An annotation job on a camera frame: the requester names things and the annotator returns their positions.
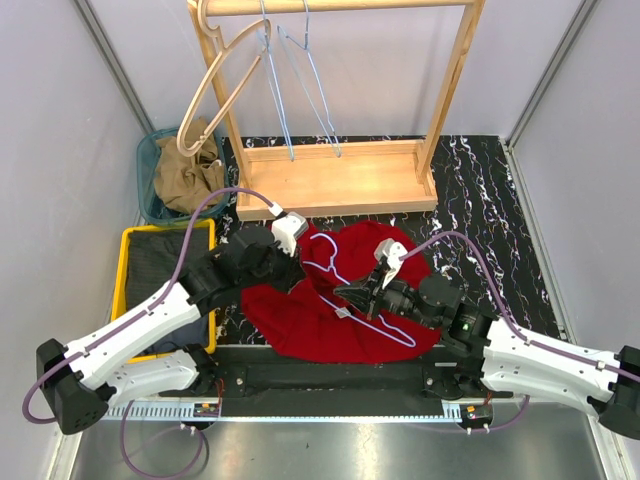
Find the red skirt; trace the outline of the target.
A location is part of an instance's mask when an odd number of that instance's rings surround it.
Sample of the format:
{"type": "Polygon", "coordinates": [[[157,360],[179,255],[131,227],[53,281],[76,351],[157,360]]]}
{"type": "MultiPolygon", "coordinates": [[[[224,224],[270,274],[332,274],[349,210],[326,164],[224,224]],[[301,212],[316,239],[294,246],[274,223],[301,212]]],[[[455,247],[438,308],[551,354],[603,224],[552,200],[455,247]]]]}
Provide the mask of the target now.
{"type": "Polygon", "coordinates": [[[410,349],[348,318],[338,318],[333,309],[318,297],[321,294],[338,307],[347,307],[357,317],[371,320],[383,328],[378,317],[369,319],[334,295],[333,290],[343,284],[332,274],[303,264],[305,260],[327,264],[331,245],[323,239],[310,239],[312,234],[320,232],[328,234],[337,243],[336,269],[350,283],[373,270],[376,265],[374,251],[381,241],[392,238],[407,249],[415,246],[399,228],[374,221],[360,221],[336,232],[320,231],[311,226],[298,242],[301,264],[306,273],[303,281],[289,294],[268,285],[252,287],[242,293],[241,309],[267,343],[280,355],[318,363],[397,362],[429,352],[440,339],[437,330],[387,311],[381,312],[388,323],[416,340],[417,346],[410,349]]]}

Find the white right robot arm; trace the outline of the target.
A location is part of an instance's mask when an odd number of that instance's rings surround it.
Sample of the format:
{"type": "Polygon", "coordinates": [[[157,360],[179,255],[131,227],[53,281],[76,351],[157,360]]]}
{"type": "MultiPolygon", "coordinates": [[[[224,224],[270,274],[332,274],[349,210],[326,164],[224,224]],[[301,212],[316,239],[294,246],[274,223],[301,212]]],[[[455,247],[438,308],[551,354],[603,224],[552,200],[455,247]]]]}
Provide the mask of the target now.
{"type": "Polygon", "coordinates": [[[363,314],[390,313],[440,334],[455,369],[435,379],[429,393],[446,400],[507,392],[553,401],[594,417],[621,436],[639,437],[639,351],[580,347],[515,327],[464,302],[440,275],[418,287],[378,275],[335,288],[363,314]]]}

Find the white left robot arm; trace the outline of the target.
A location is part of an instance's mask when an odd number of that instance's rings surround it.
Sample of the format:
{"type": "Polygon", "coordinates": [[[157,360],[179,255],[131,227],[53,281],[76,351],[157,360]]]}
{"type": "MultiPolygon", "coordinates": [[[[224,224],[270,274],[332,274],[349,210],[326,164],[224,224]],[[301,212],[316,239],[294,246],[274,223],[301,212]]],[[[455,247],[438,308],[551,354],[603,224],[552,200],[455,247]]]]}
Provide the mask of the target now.
{"type": "Polygon", "coordinates": [[[250,226],[187,263],[177,280],[100,330],[68,344],[50,339],[36,351],[40,389],[60,430],[71,435],[99,421],[113,406],[173,391],[196,396],[215,386],[214,362],[189,344],[169,356],[131,360],[173,331],[269,285],[290,292],[305,277],[297,242],[308,226],[286,216],[270,227],[250,226]]]}

